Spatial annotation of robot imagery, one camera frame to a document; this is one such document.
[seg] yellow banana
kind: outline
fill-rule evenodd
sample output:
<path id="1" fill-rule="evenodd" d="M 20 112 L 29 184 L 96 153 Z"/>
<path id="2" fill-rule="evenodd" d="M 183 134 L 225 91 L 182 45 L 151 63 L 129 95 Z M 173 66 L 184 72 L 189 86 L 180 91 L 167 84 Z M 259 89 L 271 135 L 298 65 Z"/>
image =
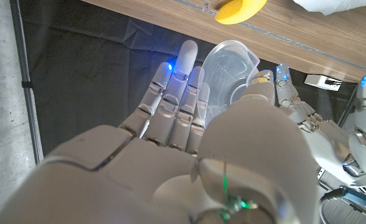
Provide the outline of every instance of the yellow banana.
<path id="1" fill-rule="evenodd" d="M 215 19 L 221 24 L 237 24 L 255 15 L 267 0 L 233 0 L 222 6 Z"/>

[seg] cable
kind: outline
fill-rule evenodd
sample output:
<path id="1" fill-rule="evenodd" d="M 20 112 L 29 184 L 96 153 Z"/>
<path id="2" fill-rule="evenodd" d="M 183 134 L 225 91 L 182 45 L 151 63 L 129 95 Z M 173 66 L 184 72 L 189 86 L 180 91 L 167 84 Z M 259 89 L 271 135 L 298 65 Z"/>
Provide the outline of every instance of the cable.
<path id="1" fill-rule="evenodd" d="M 329 222 L 326 219 L 326 216 L 324 215 L 324 206 L 327 202 L 327 199 L 325 198 L 325 196 L 320 198 L 320 207 L 319 207 L 319 214 L 320 214 L 320 219 L 323 222 L 323 224 L 329 224 Z"/>

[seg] white robotic arm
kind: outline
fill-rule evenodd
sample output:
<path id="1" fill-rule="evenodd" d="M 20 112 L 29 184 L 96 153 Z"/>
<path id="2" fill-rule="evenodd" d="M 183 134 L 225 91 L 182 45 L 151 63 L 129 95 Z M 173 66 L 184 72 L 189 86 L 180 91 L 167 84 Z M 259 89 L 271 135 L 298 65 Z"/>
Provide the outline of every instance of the white robotic arm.
<path id="1" fill-rule="evenodd" d="M 196 54 L 189 40 L 175 68 L 162 63 L 118 128 L 99 126 L 56 148 L 0 223 L 317 223 L 315 162 L 273 106 L 271 72 L 249 80 L 204 132 L 210 90 L 192 69 Z"/>
<path id="2" fill-rule="evenodd" d="M 317 163 L 366 198 L 366 76 L 357 90 L 357 128 L 350 137 L 299 99 L 285 65 L 277 67 L 276 91 L 280 106 L 293 112 L 290 118 L 298 124 Z"/>

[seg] robot finger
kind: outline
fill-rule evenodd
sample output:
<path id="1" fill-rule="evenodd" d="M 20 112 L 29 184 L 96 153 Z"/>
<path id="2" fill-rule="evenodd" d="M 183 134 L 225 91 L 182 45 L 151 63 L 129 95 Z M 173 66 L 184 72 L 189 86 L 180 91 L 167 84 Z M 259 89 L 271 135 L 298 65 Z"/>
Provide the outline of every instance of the robot finger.
<path id="1" fill-rule="evenodd" d="M 193 121 L 194 109 L 197 104 L 199 87 L 204 77 L 204 69 L 195 67 L 190 74 L 187 87 L 183 93 L 181 105 L 177 112 L 167 145 L 184 151 L 189 138 L 190 127 Z"/>
<path id="2" fill-rule="evenodd" d="M 289 106 L 289 109 L 293 110 L 293 113 L 289 116 L 289 118 L 295 123 L 299 124 L 306 120 L 306 112 L 299 107 L 298 105 Z"/>
<path id="3" fill-rule="evenodd" d="M 312 114 L 312 111 L 310 110 L 309 106 L 307 106 L 307 103 L 305 103 L 305 102 L 298 104 L 298 108 L 301 108 L 304 115 L 306 115 L 306 116 L 309 116 L 310 114 Z"/>
<path id="4" fill-rule="evenodd" d="M 141 138 L 148 127 L 151 116 L 155 113 L 171 73 L 172 66 L 169 63 L 163 62 L 158 66 L 138 108 L 120 124 L 119 128 L 126 129 Z"/>
<path id="5" fill-rule="evenodd" d="M 165 89 L 164 96 L 151 118 L 144 139 L 159 146 L 165 146 L 181 103 L 187 79 L 193 69 L 197 51 L 198 46 L 193 40 L 187 40 L 182 44 L 175 69 Z"/>
<path id="6" fill-rule="evenodd" d="M 205 119 L 207 115 L 207 106 L 209 98 L 209 86 L 203 83 L 201 86 L 200 95 L 197 105 L 195 106 L 193 122 L 190 127 L 189 137 L 187 139 L 187 145 L 185 151 L 190 154 L 196 154 L 200 145 L 202 136 L 205 132 Z"/>

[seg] clear plastic cup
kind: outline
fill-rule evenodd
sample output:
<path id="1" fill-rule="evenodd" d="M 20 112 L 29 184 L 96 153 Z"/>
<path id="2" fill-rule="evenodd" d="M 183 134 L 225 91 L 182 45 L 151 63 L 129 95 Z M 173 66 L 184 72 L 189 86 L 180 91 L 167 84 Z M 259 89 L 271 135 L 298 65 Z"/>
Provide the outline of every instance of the clear plastic cup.
<path id="1" fill-rule="evenodd" d="M 236 40 L 222 42 L 208 54 L 202 65 L 202 83 L 209 86 L 206 113 L 200 113 L 201 120 L 205 121 L 204 127 L 241 97 L 246 81 L 258 72 L 259 62 L 252 51 Z"/>

